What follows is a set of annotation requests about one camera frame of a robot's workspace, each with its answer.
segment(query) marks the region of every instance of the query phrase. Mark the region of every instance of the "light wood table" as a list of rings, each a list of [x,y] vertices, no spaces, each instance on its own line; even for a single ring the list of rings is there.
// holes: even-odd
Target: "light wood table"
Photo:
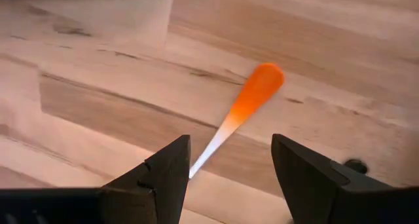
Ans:
[[[260,62],[284,87],[189,183],[182,223],[287,223],[273,133],[419,184],[419,0],[0,0],[0,187],[192,160]]]

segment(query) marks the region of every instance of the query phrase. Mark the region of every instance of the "wooden plank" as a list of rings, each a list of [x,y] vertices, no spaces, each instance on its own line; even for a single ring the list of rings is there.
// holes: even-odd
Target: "wooden plank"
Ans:
[[[259,64],[256,60],[174,33],[168,35],[164,59],[203,72],[228,77],[236,83],[244,82]],[[405,107],[354,94],[292,72],[287,72],[286,84],[281,89],[280,95],[294,102],[303,102],[307,97],[315,98],[380,121],[405,127],[414,126],[406,120],[405,115],[409,113],[409,109]]]
[[[51,187],[50,184],[3,166],[0,166],[0,177],[0,189]]]
[[[53,159],[36,148],[18,141],[2,137],[0,138],[0,150],[0,166],[52,185],[59,187],[97,187],[107,181],[82,168]]]
[[[189,182],[185,208],[225,223],[287,224],[291,219],[284,199],[205,171]]]
[[[95,52],[88,48],[68,51],[58,47],[39,46],[30,41],[26,41],[24,46],[16,42],[11,42],[7,44],[7,48],[10,52],[24,54],[31,61],[42,66],[44,70],[55,75],[159,105],[213,125],[218,125],[221,122],[225,116],[226,109],[239,91],[239,87],[234,84],[232,86],[220,86],[218,83],[221,81],[221,84],[223,84],[226,77],[221,75],[220,71],[217,71],[215,75],[209,72],[211,64],[207,69],[202,71],[197,61],[191,62],[189,65],[185,65],[184,62],[165,64],[152,61],[151,58],[153,58],[153,55],[144,56],[135,52],[126,52],[126,55],[134,56],[136,57],[135,59],[126,57],[126,55],[116,56],[115,51]],[[210,58],[217,59],[214,55],[210,55]],[[204,59],[204,62],[208,62],[210,58]],[[226,66],[220,66],[222,67],[221,72],[226,72],[227,70],[232,71],[233,73],[229,74],[228,82],[242,83],[246,75],[238,72],[239,76],[236,76],[235,73],[239,69],[239,67],[234,67],[233,64],[233,61],[236,61],[236,59],[230,58]],[[239,62],[239,66],[243,66],[245,62],[244,60]],[[252,70],[252,63],[254,62],[246,64],[247,70],[245,70],[245,73]],[[114,78],[115,76],[123,77],[124,84],[118,83]],[[313,96],[327,103],[338,104],[339,106],[358,111],[362,114],[370,115],[375,119],[400,124],[402,126],[415,124],[406,119],[406,114],[414,114],[413,105],[412,110],[409,111],[405,108],[385,104],[374,98],[349,94],[344,90],[330,87],[324,83],[311,81],[299,75],[287,74],[287,76],[290,76],[290,78],[287,78],[287,83],[281,91],[281,94],[284,94],[287,98],[296,98],[298,101],[302,101],[307,96]],[[115,81],[116,84],[107,84],[108,82]],[[154,87],[153,92],[147,90],[149,86]],[[179,98],[186,98],[188,101],[179,101]],[[251,124],[243,126],[239,132],[258,140],[265,138],[264,141],[266,142],[267,137],[265,135],[259,135],[259,133],[267,132],[269,128],[279,128],[288,123],[286,121],[273,120],[272,114],[281,113],[281,111],[278,112],[277,110],[278,104],[284,103],[280,100],[279,102],[269,104],[271,106],[269,109],[266,109],[266,107],[261,109],[255,115],[258,119],[252,121]],[[200,108],[205,108],[207,113],[203,114],[199,110],[196,110]]]
[[[36,65],[0,53],[0,100],[17,103],[23,98],[28,102],[39,103],[38,85]]]
[[[310,5],[319,6],[324,1],[294,0],[307,9],[307,15],[296,16],[290,14],[291,9],[280,8],[290,1],[174,0],[170,31],[258,61],[279,62],[286,71],[362,96],[403,105],[409,104],[405,101],[408,98],[410,103],[418,105],[417,95],[411,90],[417,86],[411,76],[419,74],[414,57],[418,55],[419,43],[417,10],[392,9],[389,5],[380,9],[370,7],[376,10],[374,12],[345,14],[350,9],[317,7],[317,13],[313,14]],[[368,4],[362,0],[358,3]],[[217,4],[217,10],[214,10],[214,4]],[[337,28],[330,25],[334,20],[326,24],[316,22],[322,15],[319,9],[323,15],[338,10],[335,12],[340,15],[332,16],[335,19],[351,15],[351,21],[368,20],[371,26],[379,26],[393,37],[383,34],[376,38],[342,26]],[[380,10],[383,10],[383,17],[394,16],[395,19],[377,18]],[[394,39],[401,37],[403,41],[395,43]]]
[[[5,24],[0,36],[44,43],[61,40],[63,47],[68,39],[161,47],[171,4],[172,0],[0,0]]]
[[[41,92],[45,113],[150,151],[161,149],[181,134],[190,134],[192,161],[215,133],[215,128],[208,124],[50,75],[43,75]],[[233,135],[204,169],[281,195],[269,146],[250,138]]]

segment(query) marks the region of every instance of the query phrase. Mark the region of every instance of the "black knob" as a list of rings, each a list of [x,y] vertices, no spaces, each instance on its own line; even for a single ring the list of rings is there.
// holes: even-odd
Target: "black knob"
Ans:
[[[353,170],[361,174],[366,174],[368,172],[367,165],[359,159],[350,159],[346,161],[343,165],[352,168]]]

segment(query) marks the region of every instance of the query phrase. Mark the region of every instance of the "orange glowing tip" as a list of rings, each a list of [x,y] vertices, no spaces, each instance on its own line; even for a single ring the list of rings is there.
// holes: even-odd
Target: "orange glowing tip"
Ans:
[[[241,124],[275,94],[283,82],[283,71],[277,65],[265,63],[256,68],[243,86],[218,131],[192,166],[189,171],[189,179]]]

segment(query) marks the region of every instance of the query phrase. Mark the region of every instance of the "wooden floor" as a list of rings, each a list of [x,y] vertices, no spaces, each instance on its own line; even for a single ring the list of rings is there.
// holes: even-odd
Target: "wooden floor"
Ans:
[[[195,160],[260,62],[284,87],[189,183],[182,223],[283,223],[270,140],[419,185],[419,0],[0,0],[0,188]]]

